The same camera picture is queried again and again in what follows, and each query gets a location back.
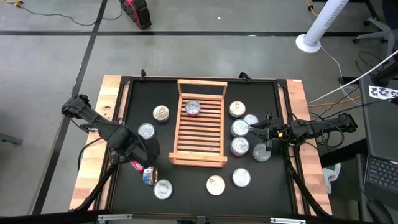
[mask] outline red can label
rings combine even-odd
[[[131,161],[130,163],[140,174],[142,174],[144,172],[145,168],[141,164],[139,164],[137,161]]]

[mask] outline can lid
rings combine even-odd
[[[163,121],[163,120],[166,120],[167,118],[169,118],[170,112],[166,106],[160,105],[160,106],[155,107],[153,114],[154,114],[154,118],[156,120]]]
[[[150,139],[155,135],[155,128],[149,123],[144,123],[138,128],[138,134],[144,139]]]
[[[168,180],[160,180],[155,184],[154,194],[158,199],[164,200],[170,197],[173,186]]]
[[[246,111],[246,107],[242,102],[234,101],[229,106],[229,111],[235,116],[241,116]]]
[[[200,112],[200,103],[194,100],[188,101],[185,105],[185,111],[188,114],[198,114]]]
[[[256,117],[256,115],[253,115],[253,114],[246,114],[243,117],[243,120],[245,122],[247,122],[247,124],[249,125],[249,128],[252,128],[252,127],[250,127],[250,124],[257,124],[259,122],[259,119]]]
[[[232,124],[232,131],[238,136],[245,136],[249,132],[249,125],[242,119],[237,119]]]
[[[249,185],[250,180],[250,173],[246,169],[237,168],[232,174],[232,181],[238,187],[245,187]]]
[[[206,188],[212,195],[220,195],[224,192],[225,182],[222,177],[214,175],[207,180]]]
[[[239,154],[245,154],[249,150],[249,142],[244,137],[236,137],[231,142],[231,149]]]
[[[264,162],[271,157],[271,152],[267,151],[267,145],[260,143],[254,146],[253,156],[259,162]]]

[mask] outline black floor stripe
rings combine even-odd
[[[22,36],[257,36],[257,37],[296,37],[305,32],[239,32],[239,31],[0,31],[0,35]],[[324,37],[356,37],[369,32],[326,32]]]
[[[86,73],[87,65],[88,65],[88,62],[90,60],[91,53],[93,51],[93,47],[94,47],[94,43],[95,43],[95,39],[96,39],[96,34],[97,34],[98,29],[100,28],[100,25],[101,25],[101,19],[100,18],[102,18],[103,14],[104,14],[107,2],[108,2],[107,0],[103,0],[102,1],[101,7],[99,8],[98,16],[97,16],[97,23],[94,25],[93,31],[90,32],[91,37],[90,37],[90,39],[88,41],[86,52],[85,52],[85,54],[83,56],[83,61],[81,62],[81,67],[80,67],[79,74],[76,77],[75,86],[72,89],[72,94],[73,95],[79,93],[81,84],[83,83],[83,78],[84,78],[85,73]],[[42,209],[43,209],[43,206],[44,206],[44,203],[45,203],[45,199],[47,197],[47,193],[48,193],[49,188],[50,188],[51,180],[52,180],[52,177],[54,175],[55,168],[57,166],[57,162],[58,162],[58,159],[59,159],[60,154],[61,154],[63,142],[64,142],[65,137],[67,135],[68,126],[69,126],[69,119],[66,118],[66,117],[63,117],[62,121],[61,121],[61,124],[60,124],[60,129],[58,130],[57,137],[56,137],[56,139],[54,139],[54,142],[53,142],[52,150],[51,150],[51,153],[49,155],[50,161],[49,161],[47,169],[45,171],[43,181],[39,185],[40,189],[38,190],[37,198],[36,198],[36,200],[34,202],[34,206],[33,206],[33,209],[32,209],[32,214],[33,215],[38,215],[38,214],[42,213]]]

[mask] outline black tabletop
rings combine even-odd
[[[379,101],[369,95],[369,86],[375,86],[369,75],[359,81],[363,104]],[[386,88],[398,90],[398,81],[391,80]],[[398,161],[397,138],[398,106],[389,101],[363,107],[368,152],[381,159]]]
[[[177,82],[134,82],[126,124],[133,130],[142,123],[154,125],[155,138],[160,143],[160,156],[155,166],[159,170],[159,179],[170,181],[173,192],[167,200],[157,199],[153,187],[144,185],[142,174],[130,164],[123,164],[119,166],[112,211],[189,215],[290,215],[290,186],[278,143],[275,142],[277,150],[272,152],[272,157],[266,162],[254,160],[252,149],[260,140],[252,135],[247,136],[250,150],[243,157],[234,157],[229,151],[233,139],[229,129],[235,119],[229,115],[228,108],[235,100],[242,101],[246,105],[246,112],[256,115],[260,120],[265,119],[267,111],[279,116],[274,83],[228,83],[224,115],[224,155],[228,157],[226,165],[223,168],[175,166],[169,161],[168,154],[173,151],[174,145]],[[152,117],[152,111],[158,105],[165,105],[170,110],[170,118],[165,124],[157,123]],[[251,182],[245,188],[236,187],[231,179],[233,171],[240,167],[251,174]],[[211,195],[206,189],[206,181],[212,175],[221,176],[226,183],[225,191],[219,196]]]

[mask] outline metal frame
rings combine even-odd
[[[113,121],[117,121],[118,117],[118,112],[119,112],[119,107],[121,104],[121,97],[122,97],[122,90],[123,86],[129,81],[129,90],[128,90],[128,96],[126,99],[126,105],[125,107],[129,107],[130,99],[131,99],[131,93],[132,93],[132,87],[134,82],[145,82],[145,81],[158,81],[158,82],[177,82],[177,80],[181,77],[147,77],[145,72],[141,72],[140,77],[122,77],[121,79],[121,84],[119,87],[119,93],[118,97],[116,100],[116,106],[115,106],[115,113],[113,117]],[[250,79],[249,81],[244,78],[207,78],[207,77],[184,77],[184,79],[187,80],[211,80],[211,81],[224,81],[228,83],[268,83],[268,84],[273,84],[274,85],[274,90],[275,90],[275,97],[276,97],[276,103],[277,103],[277,116],[282,118],[282,107],[280,105],[280,95],[279,95],[279,86],[283,88],[284,91],[284,99],[285,99],[285,104],[286,104],[286,110],[288,113],[291,113],[291,106],[290,106],[290,101],[289,101],[289,92],[287,91],[287,85],[280,85],[281,82],[285,80],[276,80],[276,79]],[[124,110],[123,114],[123,121],[126,120],[126,115],[127,115],[127,110]],[[108,151],[109,148],[107,147],[106,152],[105,152],[105,158],[103,162],[103,167],[101,170],[101,175],[100,178],[102,178],[103,174],[106,172],[106,169],[104,167],[108,164],[106,161],[108,161]],[[297,173],[300,176],[300,178],[303,180],[303,170],[301,168],[301,160],[300,160],[300,154],[296,154],[295,156],[296,159],[296,164],[299,166],[299,169],[297,169]],[[289,159],[289,154],[284,155],[287,159]],[[106,199],[106,205],[105,209],[111,210],[112,202],[113,202],[113,194],[115,191],[115,185],[116,185],[116,179],[117,179],[117,173],[118,173],[118,168],[117,171],[111,176],[111,181],[109,183],[109,191],[108,191],[108,197]],[[292,211],[294,214],[298,214],[298,208],[297,208],[297,199],[295,197],[295,189],[294,189],[294,182],[291,176],[287,176],[287,184],[289,188],[289,196],[290,196],[290,204],[292,207]],[[94,209],[99,209],[99,204],[101,200],[101,194],[99,194],[98,198],[95,201],[95,206]],[[308,203],[305,201],[305,198],[303,197],[303,204],[304,204],[304,210],[305,214],[310,214],[310,209],[308,206]],[[171,220],[196,220],[197,216],[196,215],[189,215],[189,214],[146,214],[146,213],[134,213],[134,217],[136,218],[158,218],[158,219],[171,219]],[[243,219],[243,220],[267,220],[268,217],[252,217],[252,216],[219,216],[219,215],[208,215],[206,216],[207,218],[216,218],[216,219],[227,219],[227,218],[232,218],[232,219]]]

